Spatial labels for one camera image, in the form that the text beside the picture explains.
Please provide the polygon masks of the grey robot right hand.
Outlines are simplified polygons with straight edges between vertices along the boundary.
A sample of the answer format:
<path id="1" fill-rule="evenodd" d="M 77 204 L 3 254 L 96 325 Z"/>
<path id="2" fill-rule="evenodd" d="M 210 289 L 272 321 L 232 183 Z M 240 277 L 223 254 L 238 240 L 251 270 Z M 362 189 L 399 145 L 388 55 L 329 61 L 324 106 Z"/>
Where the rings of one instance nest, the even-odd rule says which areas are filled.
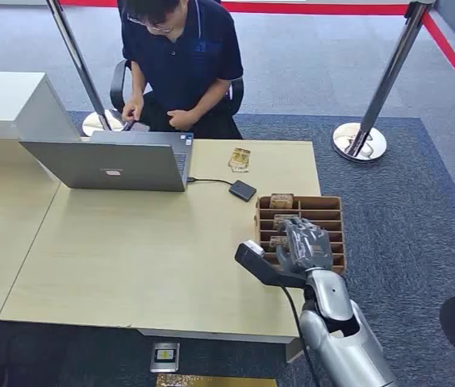
<path id="1" fill-rule="evenodd" d="M 286 272 L 303 273 L 313 268 L 331 269 L 334 263 L 328 233 L 306 218 L 293 217 L 278 224 L 285 244 L 276 247 L 276 257 Z"/>

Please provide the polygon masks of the person's left hand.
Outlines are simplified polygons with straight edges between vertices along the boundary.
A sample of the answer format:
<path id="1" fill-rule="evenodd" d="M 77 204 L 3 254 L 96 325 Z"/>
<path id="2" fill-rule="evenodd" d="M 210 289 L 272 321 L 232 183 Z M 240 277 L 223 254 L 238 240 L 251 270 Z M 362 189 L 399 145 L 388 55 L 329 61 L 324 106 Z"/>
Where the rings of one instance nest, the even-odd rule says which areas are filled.
<path id="1" fill-rule="evenodd" d="M 177 131 L 189 131 L 198 119 L 193 110 L 170 110 L 169 125 Z"/>

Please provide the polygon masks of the person's right hand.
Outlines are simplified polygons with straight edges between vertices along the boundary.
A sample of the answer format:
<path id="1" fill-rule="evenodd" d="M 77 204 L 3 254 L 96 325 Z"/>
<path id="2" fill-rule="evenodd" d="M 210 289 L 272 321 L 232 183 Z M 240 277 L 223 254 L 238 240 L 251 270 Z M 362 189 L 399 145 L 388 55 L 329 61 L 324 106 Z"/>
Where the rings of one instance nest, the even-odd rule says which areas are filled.
<path id="1" fill-rule="evenodd" d="M 139 121 L 142 113 L 144 100 L 142 95 L 133 95 L 128 102 L 124 104 L 122 110 L 122 118 L 125 122 Z"/>

